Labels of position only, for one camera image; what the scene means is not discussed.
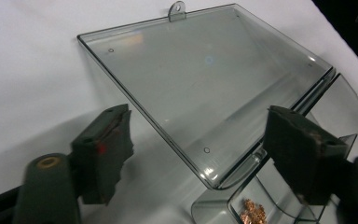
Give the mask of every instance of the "white surface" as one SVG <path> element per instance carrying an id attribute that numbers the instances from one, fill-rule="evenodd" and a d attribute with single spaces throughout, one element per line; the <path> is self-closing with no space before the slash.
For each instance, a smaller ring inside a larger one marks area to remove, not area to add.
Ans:
<path id="1" fill-rule="evenodd" d="M 69 152 L 107 104 L 126 102 L 120 92 L 102 97 L 76 35 L 166 16 L 173 2 L 0 1 L 0 193 L 20 184 L 29 160 Z M 229 3 L 189 1 L 186 10 Z M 310 0 L 236 3 L 334 65 L 358 93 L 358 59 Z M 205 187 L 139 113 L 131 119 L 135 155 L 111 204 L 87 206 L 86 223 L 189 223 Z"/>

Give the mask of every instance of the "screw hole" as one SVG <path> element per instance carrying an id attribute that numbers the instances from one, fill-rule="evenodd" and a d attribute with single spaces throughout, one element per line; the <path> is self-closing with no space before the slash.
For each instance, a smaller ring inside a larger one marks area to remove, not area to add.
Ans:
<path id="1" fill-rule="evenodd" d="M 39 169 L 48 169 L 50 167 L 57 165 L 59 162 L 60 162 L 60 158 L 58 157 L 47 157 L 39 161 L 36 166 Z"/>

